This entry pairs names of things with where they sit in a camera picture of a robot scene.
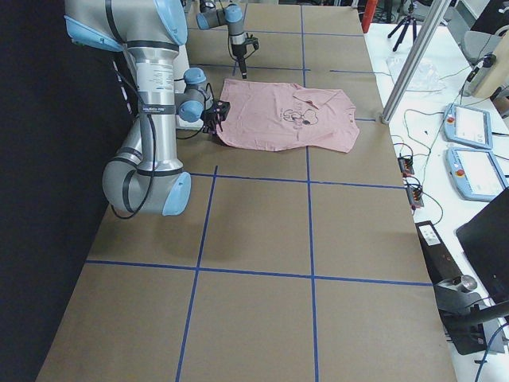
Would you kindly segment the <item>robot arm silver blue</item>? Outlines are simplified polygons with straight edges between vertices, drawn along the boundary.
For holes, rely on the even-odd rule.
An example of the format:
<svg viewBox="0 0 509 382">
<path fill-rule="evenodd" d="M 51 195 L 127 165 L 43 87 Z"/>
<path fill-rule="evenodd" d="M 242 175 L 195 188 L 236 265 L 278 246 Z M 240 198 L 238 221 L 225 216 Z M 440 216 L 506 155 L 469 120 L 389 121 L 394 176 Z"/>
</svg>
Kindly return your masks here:
<svg viewBox="0 0 509 382">
<path fill-rule="evenodd" d="M 199 68 L 178 71 L 188 29 L 178 1 L 66 1 L 72 41 L 123 53 L 138 98 L 138 116 L 103 171 L 103 191 L 112 212 L 128 220 L 140 212 L 176 216 L 190 196 L 192 179 L 177 157 L 177 124 L 202 121 L 213 132 L 230 104 L 217 99 Z"/>
<path fill-rule="evenodd" d="M 259 49 L 258 38 L 244 30 L 244 15 L 240 5 L 227 6 L 214 1 L 199 1 L 196 22 L 201 30 L 227 27 L 227 47 L 231 59 L 238 65 L 241 77 L 247 79 L 247 59 Z"/>
</svg>

